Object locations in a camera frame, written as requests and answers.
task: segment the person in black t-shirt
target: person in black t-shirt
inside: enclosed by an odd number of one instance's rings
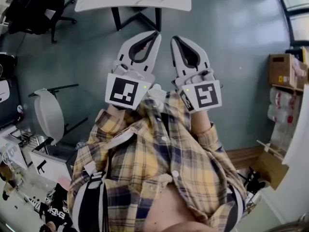
[[[57,184],[40,206],[40,218],[45,222],[40,232],[76,232],[68,214],[67,191]]]

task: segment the black t-shirt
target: black t-shirt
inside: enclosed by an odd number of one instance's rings
[[[56,231],[62,227],[63,232],[76,231],[72,227],[72,220],[68,214],[68,208],[64,201],[67,200],[67,191],[61,185],[57,184],[54,199],[48,207],[46,204],[41,203],[40,218],[45,215],[45,223],[53,222],[56,226]]]

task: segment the black office chair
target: black office chair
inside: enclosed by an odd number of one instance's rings
[[[49,29],[52,30],[52,43],[55,44],[55,28],[59,20],[77,21],[73,18],[63,17],[64,9],[75,3],[75,0],[13,0],[6,17],[9,22],[9,33],[26,32],[30,34],[44,34]],[[46,10],[55,11],[51,19],[45,12]]]

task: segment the table leg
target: table leg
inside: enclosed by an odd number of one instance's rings
[[[114,17],[116,29],[117,29],[117,31],[120,31],[120,29],[121,29],[121,21],[120,21],[120,15],[119,15],[118,7],[112,7],[112,15]]]
[[[161,32],[161,21],[162,21],[162,9],[156,8],[155,9],[155,24],[156,29]]]

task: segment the plastic bottle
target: plastic bottle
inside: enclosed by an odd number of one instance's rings
[[[293,109],[295,99],[293,95],[272,87],[270,90],[270,102],[275,106],[289,110]]]
[[[293,116],[290,116],[288,111],[273,104],[269,105],[267,116],[272,121],[281,124],[290,124],[293,121]]]

